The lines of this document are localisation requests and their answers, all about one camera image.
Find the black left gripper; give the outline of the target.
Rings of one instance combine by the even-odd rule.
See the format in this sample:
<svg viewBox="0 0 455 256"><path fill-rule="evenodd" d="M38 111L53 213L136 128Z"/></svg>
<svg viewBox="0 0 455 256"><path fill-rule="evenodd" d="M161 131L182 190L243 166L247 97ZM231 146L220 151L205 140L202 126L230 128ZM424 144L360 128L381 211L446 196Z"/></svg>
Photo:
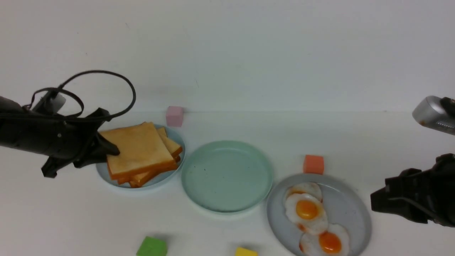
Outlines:
<svg viewBox="0 0 455 256"><path fill-rule="evenodd" d="M103 163L107 156L120 154L119 148L98 132L106 121L108 112L102 108L81 120L28 111L21 119L21 149L48 157L41 167L47 178L55 178L68 164L80 169Z"/></svg>

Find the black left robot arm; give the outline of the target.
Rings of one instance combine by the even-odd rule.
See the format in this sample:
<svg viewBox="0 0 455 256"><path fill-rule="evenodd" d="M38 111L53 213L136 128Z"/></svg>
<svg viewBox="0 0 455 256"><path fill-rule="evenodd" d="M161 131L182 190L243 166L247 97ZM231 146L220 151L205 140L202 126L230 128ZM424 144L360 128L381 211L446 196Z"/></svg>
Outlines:
<svg viewBox="0 0 455 256"><path fill-rule="evenodd" d="M108 155L120 154L118 147L105 139L98 128L103 121L55 121L65 99L46 94L29 112L18 103L1 98L2 114L18 114L18 119L1 118L2 147L48 156L41 171L55 178L57 171L73 164L76 168L106 162Z"/></svg>

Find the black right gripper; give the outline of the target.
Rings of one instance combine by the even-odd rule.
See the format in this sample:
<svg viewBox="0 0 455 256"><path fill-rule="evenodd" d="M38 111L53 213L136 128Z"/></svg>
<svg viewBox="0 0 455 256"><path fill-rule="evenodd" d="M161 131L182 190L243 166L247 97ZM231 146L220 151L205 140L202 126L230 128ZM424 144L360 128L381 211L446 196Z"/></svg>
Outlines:
<svg viewBox="0 0 455 256"><path fill-rule="evenodd" d="M410 168L385 179L370 195L375 212L396 214L411 222L455 226L455 158L444 154L429 170Z"/></svg>

